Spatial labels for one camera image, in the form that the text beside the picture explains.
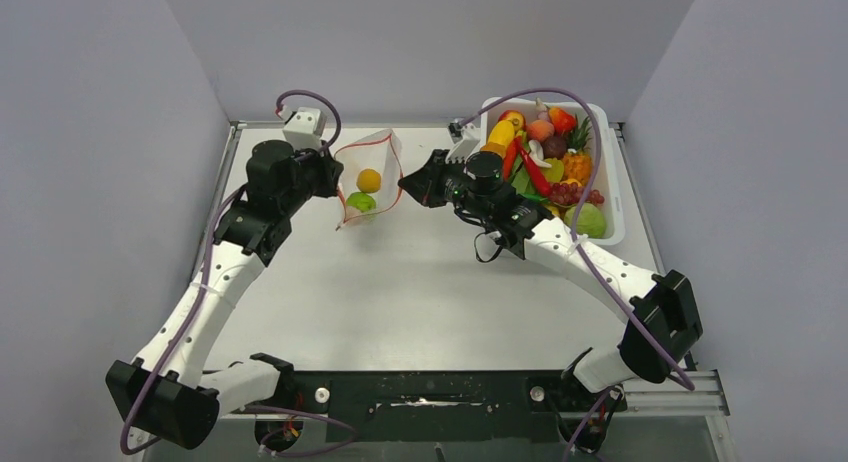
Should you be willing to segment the red toy chili pepper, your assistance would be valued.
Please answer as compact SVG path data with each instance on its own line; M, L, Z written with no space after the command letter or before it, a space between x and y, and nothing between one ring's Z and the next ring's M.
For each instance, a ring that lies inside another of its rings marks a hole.
M527 145L529 147L528 150L526 150L521 144L519 144L517 148L522 159L524 169L538 194L548 197L552 191L552 187L550 182L541 172L542 167L540 166L540 163L544 162L544 160L540 158L540 155L542 154L541 144L536 140L529 140Z

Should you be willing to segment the clear zip top bag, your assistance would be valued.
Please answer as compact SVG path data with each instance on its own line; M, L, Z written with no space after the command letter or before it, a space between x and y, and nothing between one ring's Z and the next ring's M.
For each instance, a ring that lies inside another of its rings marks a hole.
M337 184L342 218L337 229L373 222L400 200L404 176L402 142L392 129L382 129L333 152L343 165Z

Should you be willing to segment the green toy vegetable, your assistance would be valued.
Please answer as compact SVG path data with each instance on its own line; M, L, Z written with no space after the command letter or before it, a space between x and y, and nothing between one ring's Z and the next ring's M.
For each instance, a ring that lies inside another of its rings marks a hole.
M377 208L377 201L369 193L354 192L346 198L345 205L359 213L368 213Z

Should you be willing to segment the yellow toy lemon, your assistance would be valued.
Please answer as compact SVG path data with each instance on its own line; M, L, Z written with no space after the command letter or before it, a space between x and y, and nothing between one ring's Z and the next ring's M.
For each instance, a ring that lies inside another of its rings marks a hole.
M382 187L381 173L371 168L361 170L356 178L356 187L360 192L369 194L379 192Z

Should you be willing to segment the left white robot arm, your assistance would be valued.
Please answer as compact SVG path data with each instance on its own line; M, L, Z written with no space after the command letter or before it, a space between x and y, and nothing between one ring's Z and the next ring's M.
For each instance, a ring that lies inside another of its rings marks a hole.
M325 149L295 149L282 140L253 148L246 183L213 217L199 273L154 337L107 372L124 421L124 455L159 441L194 449L219 419L279 392L291 366L267 354L210 374L204 366L242 296L291 235L293 216L312 198L336 196L342 172Z

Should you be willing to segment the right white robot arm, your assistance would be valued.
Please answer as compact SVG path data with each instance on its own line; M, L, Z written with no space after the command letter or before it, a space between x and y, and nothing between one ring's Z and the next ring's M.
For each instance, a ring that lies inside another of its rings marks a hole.
M457 217L481 227L502 251L546 267L602 302L622 323L610 347L590 348L566 369L564 399L585 409L602 390L631 379L693 382L680 366L703 334L690 280L633 265L580 236L541 203L503 180L501 159L490 152L453 162L445 149L398 181L428 208L450 205Z

